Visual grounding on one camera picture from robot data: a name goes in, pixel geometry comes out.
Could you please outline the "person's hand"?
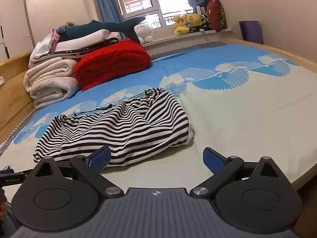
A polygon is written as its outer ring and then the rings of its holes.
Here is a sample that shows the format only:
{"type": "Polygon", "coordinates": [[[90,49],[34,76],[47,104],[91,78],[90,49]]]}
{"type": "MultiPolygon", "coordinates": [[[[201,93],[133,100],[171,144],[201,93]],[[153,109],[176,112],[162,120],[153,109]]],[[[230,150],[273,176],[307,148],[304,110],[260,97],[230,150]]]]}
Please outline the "person's hand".
{"type": "Polygon", "coordinates": [[[7,220],[7,202],[8,202],[8,199],[5,195],[5,191],[1,188],[0,218],[2,223],[6,222],[7,220]]]}

